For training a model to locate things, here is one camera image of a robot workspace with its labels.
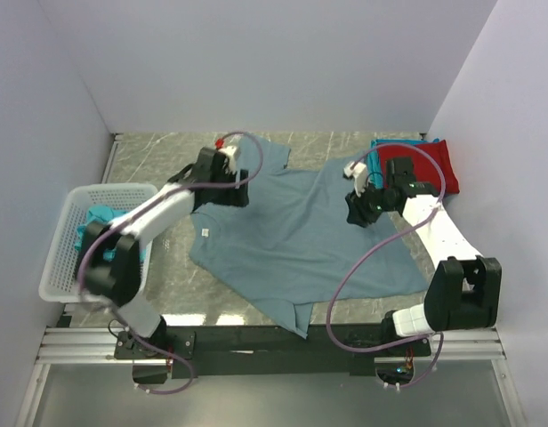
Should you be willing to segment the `grey blue t shirt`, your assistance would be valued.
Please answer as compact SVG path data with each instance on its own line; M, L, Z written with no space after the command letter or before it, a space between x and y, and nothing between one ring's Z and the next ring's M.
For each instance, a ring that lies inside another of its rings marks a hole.
M429 285L389 215L349 224L346 158L321 169L288 167L291 149L243 138L240 167L254 173L242 208L192 214L190 259L264 316L306 337L317 302L419 294Z

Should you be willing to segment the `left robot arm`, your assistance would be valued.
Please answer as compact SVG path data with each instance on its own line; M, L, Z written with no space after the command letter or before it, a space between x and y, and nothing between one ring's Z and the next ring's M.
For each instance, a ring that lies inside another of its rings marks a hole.
M75 269L78 295L106 302L146 357L161 355L171 344L164 318L140 290L141 253L202 205L246 206L251 175L237 167L239 155L238 146L222 141L204 147L155 196L110 222L92 221L85 228Z

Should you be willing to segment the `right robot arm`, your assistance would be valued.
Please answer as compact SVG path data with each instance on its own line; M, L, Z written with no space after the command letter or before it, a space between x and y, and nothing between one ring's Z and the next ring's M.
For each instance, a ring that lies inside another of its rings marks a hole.
M399 355L414 336L495 325L501 264L466 240L445 210L442 193L417 180L410 158L388 161L383 189L369 182L367 166L360 162L349 162L343 175L353 181L345 198L348 223L365 228L382 214L399 213L420 238L435 269L422 303L386 314L379 335L384 351Z

